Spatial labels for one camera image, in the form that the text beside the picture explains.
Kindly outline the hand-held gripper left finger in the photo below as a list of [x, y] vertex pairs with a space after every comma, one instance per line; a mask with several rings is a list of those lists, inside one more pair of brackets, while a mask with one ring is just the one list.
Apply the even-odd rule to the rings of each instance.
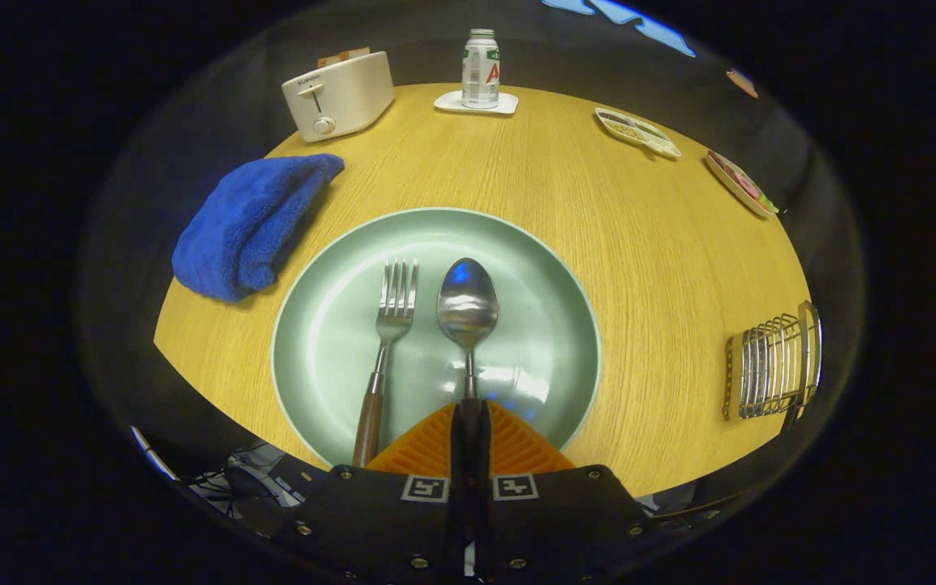
[[446, 405], [387, 449], [441, 456], [415, 473], [342, 464], [272, 537], [272, 547], [326, 584], [460, 584], [466, 545], [461, 409]]

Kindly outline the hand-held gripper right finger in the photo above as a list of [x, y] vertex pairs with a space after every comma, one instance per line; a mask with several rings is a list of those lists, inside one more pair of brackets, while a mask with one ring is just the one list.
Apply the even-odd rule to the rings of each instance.
[[675, 537], [607, 466], [568, 462], [487, 401], [468, 431], [468, 530], [483, 584], [616, 584]]

